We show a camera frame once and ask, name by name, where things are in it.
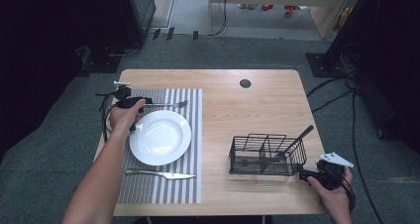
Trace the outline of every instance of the human arm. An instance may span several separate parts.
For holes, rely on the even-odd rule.
[[[145,103],[142,99],[130,109],[111,110],[111,136],[74,191],[62,223],[111,223],[122,181],[125,143]]]
[[[347,181],[344,185],[352,183],[353,176],[348,167],[344,167],[344,173],[344,179]],[[333,224],[352,223],[349,196],[342,186],[334,190],[328,190],[312,176],[308,176],[308,181],[318,192]]]

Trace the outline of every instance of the black cable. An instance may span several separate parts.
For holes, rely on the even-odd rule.
[[[323,170],[325,170],[331,177],[333,177],[337,183],[340,184],[340,186],[346,191],[348,197],[349,197],[349,208],[350,208],[350,212],[352,212],[355,209],[356,206],[356,195],[355,192],[353,191],[352,186],[350,185],[350,183],[344,178],[344,177],[340,177],[341,180],[338,179],[338,177],[333,174],[328,168],[326,168],[325,166],[321,165],[318,163],[318,166],[322,167]]]
[[[362,171],[361,171],[361,166],[359,165],[359,158],[358,158],[358,153],[356,151],[356,138],[355,138],[355,131],[356,131],[356,105],[355,105],[355,100],[356,100],[356,92],[353,93],[353,102],[352,102],[352,105],[353,105],[352,144],[353,144],[353,153],[355,155],[356,167],[358,168],[359,175],[361,176],[362,184],[364,185],[365,193],[367,194],[367,199],[370,203],[370,206],[373,209],[377,220],[379,221],[379,223],[382,224],[383,223],[382,219],[380,218],[379,213],[377,212],[376,207],[374,206],[373,201],[370,197],[370,194],[368,192],[368,187],[367,187],[367,184],[365,182],[365,178],[364,178],[364,176],[362,174]]]
[[[223,6],[223,18],[224,18],[223,24],[222,24],[222,27],[220,27],[219,31],[217,33],[215,33],[215,34],[209,34],[208,36],[217,36],[217,35],[221,34],[223,31],[225,31],[225,29],[228,30],[228,27],[226,26],[226,22],[227,22],[227,17],[226,17],[226,0],[225,0],[225,3],[224,3],[224,6]]]
[[[351,86],[350,84],[349,84],[349,82],[350,81],[352,81],[353,83],[355,83],[354,82],[354,80],[355,80],[355,74],[356,74],[357,72],[354,70],[353,72],[351,72],[347,77],[346,77],[346,85],[347,85],[347,87],[348,88],[350,88],[350,89],[352,89],[353,91],[356,91],[357,90],[357,86],[356,85],[353,85],[353,86]]]
[[[111,129],[109,129],[109,128],[108,128],[108,126],[106,125],[106,121],[107,121],[107,119],[108,119],[109,113],[111,112],[111,110],[112,110],[115,106],[117,106],[117,104],[112,105],[112,106],[108,109],[108,112],[106,112],[105,117],[103,117],[103,118],[102,118],[103,126],[105,126],[105,132],[112,132],[112,130],[111,130]]]
[[[332,81],[335,81],[335,80],[337,80],[337,79],[342,79],[342,78],[343,78],[343,77],[335,77],[335,78],[328,79],[328,80],[326,80],[326,81],[324,81],[324,82],[322,82],[322,83],[318,84],[316,87],[312,88],[312,90],[311,90],[311,91],[309,91],[309,92],[308,92],[308,94],[306,94],[306,97],[309,97],[310,95],[312,95],[312,93],[314,93],[314,92],[315,92],[316,90],[318,90],[319,88],[321,88],[321,87],[325,86],[326,84],[328,84],[328,83],[330,83],[330,82],[332,82]]]
[[[347,77],[351,76],[356,71],[356,68],[353,66],[353,64],[357,64],[357,59],[354,58],[353,55],[354,54],[347,52],[340,54],[340,61],[342,66],[337,67],[337,69],[345,73]]]
[[[102,135],[104,137],[104,142],[108,141],[108,136],[107,136],[107,126],[106,126],[106,117],[108,116],[108,113],[106,112],[106,104],[108,103],[108,99],[111,95],[114,95],[115,92],[111,92],[111,93],[107,93],[107,94],[101,94],[101,93],[96,93],[96,96],[104,96],[104,100],[102,100],[102,104],[99,107],[100,112],[102,112]]]
[[[131,52],[127,53],[127,54],[108,54],[108,56],[131,56],[136,51],[138,51],[141,46],[142,46],[141,44],[138,44],[133,51],[131,51]]]
[[[330,100],[330,101],[328,101],[328,102],[324,103],[324,105],[321,105],[321,106],[319,106],[319,107],[317,107],[317,108],[315,108],[315,109],[312,109],[312,110],[311,110],[311,112],[312,112],[312,113],[316,113],[317,111],[319,111],[319,110],[323,109],[324,107],[326,107],[326,106],[327,106],[327,105],[329,105],[330,103],[332,103],[332,102],[334,102],[334,101],[336,101],[336,100],[338,100],[338,99],[340,99],[340,98],[344,98],[344,97],[346,97],[346,96],[347,96],[347,95],[349,95],[352,91],[353,91],[353,90],[351,89],[351,90],[349,90],[349,91],[347,91],[347,92],[344,92],[344,93],[340,94],[338,97],[336,97],[336,98],[334,98],[334,99],[332,99],[332,100]]]
[[[355,70],[356,68],[353,66],[353,64],[358,64],[358,61],[360,59],[360,55],[356,53],[347,53],[344,52],[342,54],[343,60],[346,61],[346,66],[349,68],[350,71]]]

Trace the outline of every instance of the forearm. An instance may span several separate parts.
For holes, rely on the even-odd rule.
[[[352,224],[352,216],[350,213],[344,215],[330,215],[330,222],[332,224]]]
[[[63,223],[107,223],[112,220],[122,180],[128,134],[114,131],[75,190]]]

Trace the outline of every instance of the fork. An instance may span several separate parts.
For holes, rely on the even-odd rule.
[[[188,100],[185,100],[183,102],[177,102],[177,103],[151,103],[151,104],[145,104],[144,107],[161,107],[161,106],[172,106],[174,108],[181,108],[188,104]]]

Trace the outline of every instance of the black wire basket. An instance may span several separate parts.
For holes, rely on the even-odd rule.
[[[235,136],[229,156],[230,174],[292,176],[306,163],[303,141],[285,135]]]

